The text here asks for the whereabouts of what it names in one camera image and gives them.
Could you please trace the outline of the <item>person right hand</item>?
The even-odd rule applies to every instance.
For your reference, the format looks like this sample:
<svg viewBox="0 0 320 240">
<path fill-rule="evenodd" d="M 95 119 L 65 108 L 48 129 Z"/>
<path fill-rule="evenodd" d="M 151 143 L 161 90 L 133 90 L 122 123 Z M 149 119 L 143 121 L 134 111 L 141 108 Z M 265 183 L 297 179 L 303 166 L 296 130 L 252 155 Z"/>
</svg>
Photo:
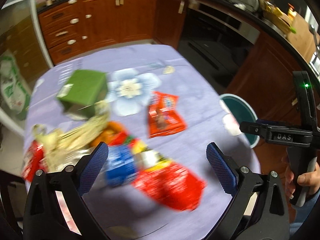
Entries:
<svg viewBox="0 0 320 240">
<path fill-rule="evenodd" d="M 291 171 L 290 166 L 287 165 L 285 171 L 285 193 L 290 199 L 293 198 L 293 193 L 296 190 L 296 186 L 293 180 L 294 174 Z M 300 175 L 297 178 L 297 183 L 302 187 L 309 188 L 308 196 L 314 195 L 319 190 L 320 186 L 319 164 L 316 162 L 315 170 L 313 172 L 308 172 Z"/>
</svg>

